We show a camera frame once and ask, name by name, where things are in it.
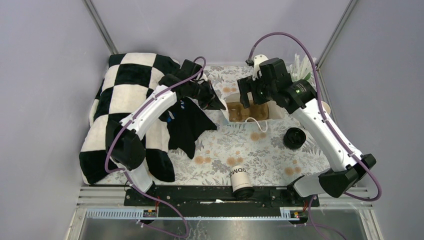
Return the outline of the brown cardboard cup carrier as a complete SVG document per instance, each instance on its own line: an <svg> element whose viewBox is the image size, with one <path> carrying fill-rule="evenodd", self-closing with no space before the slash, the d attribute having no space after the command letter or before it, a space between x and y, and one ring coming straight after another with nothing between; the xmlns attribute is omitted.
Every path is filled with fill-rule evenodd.
<svg viewBox="0 0 424 240"><path fill-rule="evenodd" d="M228 117L230 122L244 122L248 117L257 121L267 120L269 118L269 107L267 104L254 104L250 101L250 106L244 108L240 102L228 102Z"/></svg>

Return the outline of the light blue paper bag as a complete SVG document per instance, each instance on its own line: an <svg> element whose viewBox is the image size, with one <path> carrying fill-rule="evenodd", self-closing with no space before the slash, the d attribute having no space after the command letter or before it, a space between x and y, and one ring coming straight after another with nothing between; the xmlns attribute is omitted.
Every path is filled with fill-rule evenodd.
<svg viewBox="0 0 424 240"><path fill-rule="evenodd" d="M249 99L252 101L252 95L249 94ZM221 102L226 106L226 110L223 110L223 116L224 116L224 123L226 125L233 125L233 124L239 124L239 125L255 125L257 129L263 133L267 132L270 129L270 125L272 121L276 120L282 120L286 116L286 111L279 107L274 101L268 101L267 106L269 109L269 117L266 120L256 120L252 117L248 117L245 121L242 122L231 122L229 121L229 110L227 103L232 102L240 102L240 93L236 92L233 94L230 94L224 98L221 99Z"/></svg>

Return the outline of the white paper coffee cup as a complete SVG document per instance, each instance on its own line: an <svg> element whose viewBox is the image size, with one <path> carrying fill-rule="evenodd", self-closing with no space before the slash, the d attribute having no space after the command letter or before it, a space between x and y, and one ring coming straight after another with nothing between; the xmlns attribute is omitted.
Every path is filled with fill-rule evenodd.
<svg viewBox="0 0 424 240"><path fill-rule="evenodd" d="M253 187L247 169L242 165L233 166L230 169L229 176L233 192Z"/></svg>

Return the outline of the black plastic cup lid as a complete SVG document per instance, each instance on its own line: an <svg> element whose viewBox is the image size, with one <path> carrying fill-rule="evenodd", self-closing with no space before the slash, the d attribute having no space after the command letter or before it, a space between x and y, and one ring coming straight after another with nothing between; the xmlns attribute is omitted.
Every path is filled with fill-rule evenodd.
<svg viewBox="0 0 424 240"><path fill-rule="evenodd" d="M242 187L233 191L232 195L237 200L245 200L253 196L255 190L253 187Z"/></svg>

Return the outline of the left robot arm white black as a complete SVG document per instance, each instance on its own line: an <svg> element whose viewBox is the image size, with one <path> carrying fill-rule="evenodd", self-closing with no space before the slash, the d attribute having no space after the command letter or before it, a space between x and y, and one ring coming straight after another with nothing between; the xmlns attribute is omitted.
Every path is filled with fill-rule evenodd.
<svg viewBox="0 0 424 240"><path fill-rule="evenodd" d="M177 73L167 74L160 80L152 94L134 112L120 122L111 121L106 125L104 169L111 173L109 162L114 162L117 170L124 173L129 185L137 191L135 197L144 206L155 200L155 192L151 189L154 181L149 176L151 171L143 164L148 150L143 139L155 121L185 97L196 99L202 110L224 111L227 108L216 95L212 83L203 76L205 67L186 59Z"/></svg>

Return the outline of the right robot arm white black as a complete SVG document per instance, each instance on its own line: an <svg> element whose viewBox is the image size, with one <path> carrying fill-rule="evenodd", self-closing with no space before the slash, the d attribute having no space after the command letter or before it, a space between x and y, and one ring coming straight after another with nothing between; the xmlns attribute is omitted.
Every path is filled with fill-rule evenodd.
<svg viewBox="0 0 424 240"><path fill-rule="evenodd" d="M248 76L237 80L240 102L249 107L248 94L255 104L274 101L297 119L310 133L326 156L330 168L324 172L303 176L290 184L287 201L301 205L308 196L326 193L333 198L347 194L348 190L369 175L376 164L372 154L363 154L341 132L325 112L319 94L304 80L293 82L288 74L281 77Z"/></svg>

